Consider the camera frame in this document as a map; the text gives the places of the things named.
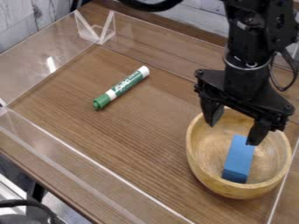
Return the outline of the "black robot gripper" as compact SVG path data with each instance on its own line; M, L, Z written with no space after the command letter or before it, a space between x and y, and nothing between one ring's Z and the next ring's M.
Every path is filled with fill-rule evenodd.
M258 146L269 131L286 129L295 106L270 84L269 66L260 69L238 69L234 66L226 66L224 70L198 69L194 75L194 88L200 97L204 120L211 127L228 106L254 119L247 145Z

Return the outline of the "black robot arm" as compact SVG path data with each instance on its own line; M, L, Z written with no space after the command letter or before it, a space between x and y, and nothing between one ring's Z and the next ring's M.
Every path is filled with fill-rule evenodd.
M215 125L224 108L254 118L247 144L259 145L267 133L286 128L295 106L281 95L274 76L277 55L282 55L293 73L299 74L287 47L298 41L294 0L220 0L228 20L224 70L195 72L195 91L208 125Z

